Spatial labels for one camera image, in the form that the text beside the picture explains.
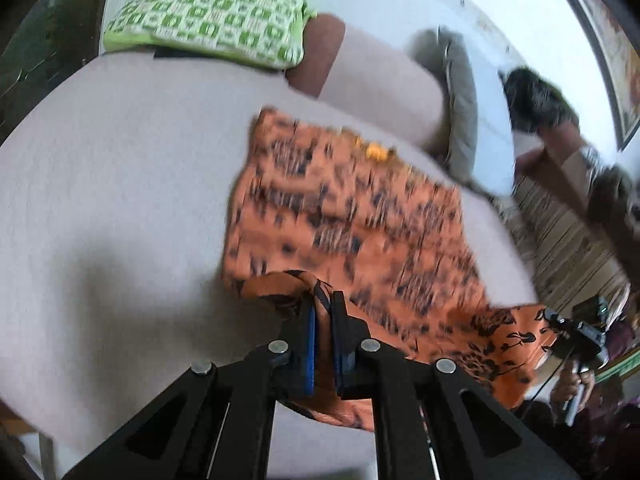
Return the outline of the person's right hand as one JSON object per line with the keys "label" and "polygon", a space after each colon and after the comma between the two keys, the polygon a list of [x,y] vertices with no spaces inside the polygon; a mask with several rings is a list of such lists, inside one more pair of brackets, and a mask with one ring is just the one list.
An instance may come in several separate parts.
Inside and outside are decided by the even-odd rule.
{"label": "person's right hand", "polygon": [[566,419],[566,412],[575,399],[578,400],[575,413],[581,412],[586,407],[595,385],[596,378],[592,370],[583,370],[576,360],[567,362],[550,393],[550,403],[555,416],[561,420]]}

